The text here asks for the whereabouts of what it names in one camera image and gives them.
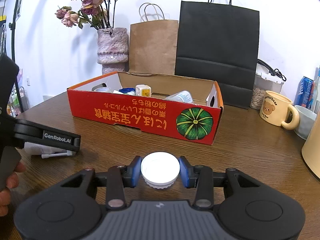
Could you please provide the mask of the person left hand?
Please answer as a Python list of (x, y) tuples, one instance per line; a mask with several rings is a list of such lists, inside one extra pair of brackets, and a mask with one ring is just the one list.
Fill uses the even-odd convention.
[(19, 162), (15, 167), (13, 173), (8, 176), (4, 190), (0, 192), (0, 217), (4, 217), (8, 214), (9, 204), (11, 203), (11, 189), (18, 187), (19, 185), (19, 173), (23, 173), (26, 167), (23, 163)]

